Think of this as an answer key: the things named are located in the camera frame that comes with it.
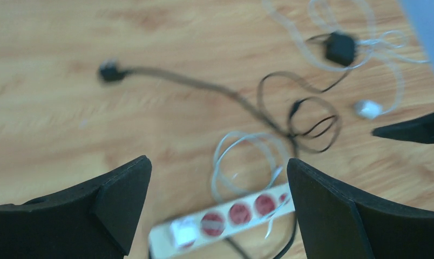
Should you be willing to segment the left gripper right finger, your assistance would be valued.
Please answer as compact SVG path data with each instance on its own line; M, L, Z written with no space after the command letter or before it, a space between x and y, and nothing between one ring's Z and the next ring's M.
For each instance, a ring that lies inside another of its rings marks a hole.
M288 183L308 258L434 258L434 212L392 202L300 159Z

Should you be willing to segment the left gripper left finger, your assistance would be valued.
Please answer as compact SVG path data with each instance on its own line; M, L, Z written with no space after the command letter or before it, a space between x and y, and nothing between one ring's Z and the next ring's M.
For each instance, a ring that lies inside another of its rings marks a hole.
M0 205L0 258L127 256L151 172L140 156L60 192Z

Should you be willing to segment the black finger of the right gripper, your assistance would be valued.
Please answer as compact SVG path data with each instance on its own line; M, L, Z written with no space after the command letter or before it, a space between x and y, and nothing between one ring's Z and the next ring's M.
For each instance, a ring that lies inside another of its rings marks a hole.
M375 128L371 134L392 140L434 144L434 112L416 119Z

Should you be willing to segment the white round charger plug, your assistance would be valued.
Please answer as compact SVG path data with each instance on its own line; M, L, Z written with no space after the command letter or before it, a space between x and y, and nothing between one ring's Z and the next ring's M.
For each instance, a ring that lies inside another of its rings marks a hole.
M375 119L382 114L382 106L372 100L360 100L354 105L355 113L365 119Z

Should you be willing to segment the white power strip red sockets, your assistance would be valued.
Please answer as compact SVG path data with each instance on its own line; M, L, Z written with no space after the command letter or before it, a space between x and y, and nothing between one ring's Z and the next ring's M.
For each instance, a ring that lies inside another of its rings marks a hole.
M192 217L198 227L198 239L190 246L175 248L169 226L172 219L154 226L148 236L152 258L173 258L233 236L261 224L272 232L273 221L295 211L288 183L265 189L239 199L182 217Z

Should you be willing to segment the white square USB charger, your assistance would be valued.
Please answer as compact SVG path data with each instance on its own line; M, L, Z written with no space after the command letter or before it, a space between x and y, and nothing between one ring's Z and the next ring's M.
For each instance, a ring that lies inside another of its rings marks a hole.
M169 232L175 248L190 246L198 239L198 227L192 217L172 221Z

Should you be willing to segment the black power adapter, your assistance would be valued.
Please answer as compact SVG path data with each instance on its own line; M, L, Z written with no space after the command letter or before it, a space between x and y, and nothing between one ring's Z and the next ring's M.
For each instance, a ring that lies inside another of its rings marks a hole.
M332 32L325 40L325 58L342 66L350 66L356 58L356 39L348 34Z

